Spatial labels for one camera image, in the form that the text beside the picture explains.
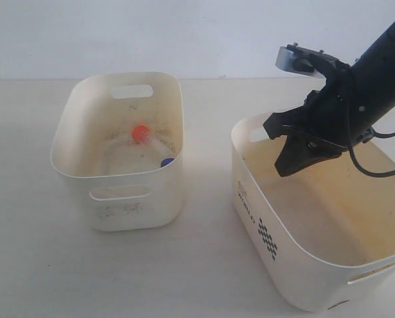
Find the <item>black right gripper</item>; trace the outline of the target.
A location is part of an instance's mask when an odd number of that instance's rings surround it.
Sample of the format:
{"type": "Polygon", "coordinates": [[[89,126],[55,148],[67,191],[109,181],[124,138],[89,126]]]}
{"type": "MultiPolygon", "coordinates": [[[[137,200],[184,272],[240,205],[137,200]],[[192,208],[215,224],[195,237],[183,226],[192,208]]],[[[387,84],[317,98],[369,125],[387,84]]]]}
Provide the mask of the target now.
{"type": "Polygon", "coordinates": [[[310,91],[299,107],[271,114],[263,124],[268,137],[286,138],[274,163],[278,174],[291,176],[372,139],[373,93],[374,76],[345,74],[310,91]]]}

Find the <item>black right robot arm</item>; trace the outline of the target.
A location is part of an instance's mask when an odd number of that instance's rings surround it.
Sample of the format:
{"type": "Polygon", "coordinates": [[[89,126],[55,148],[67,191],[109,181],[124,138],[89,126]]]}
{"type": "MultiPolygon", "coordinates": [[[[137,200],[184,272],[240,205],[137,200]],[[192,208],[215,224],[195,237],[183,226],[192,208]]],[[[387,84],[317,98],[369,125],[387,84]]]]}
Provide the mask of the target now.
{"type": "Polygon", "coordinates": [[[325,78],[320,90],[312,90],[303,105],[272,113],[263,123],[272,140],[286,141],[274,163],[278,174],[291,176],[322,161],[348,152],[355,168],[372,178],[395,176],[371,172],[361,166],[354,147],[371,138],[393,138],[395,132],[373,129],[395,107],[395,21],[353,64],[298,44],[280,47],[276,67],[285,72],[325,78]]]}

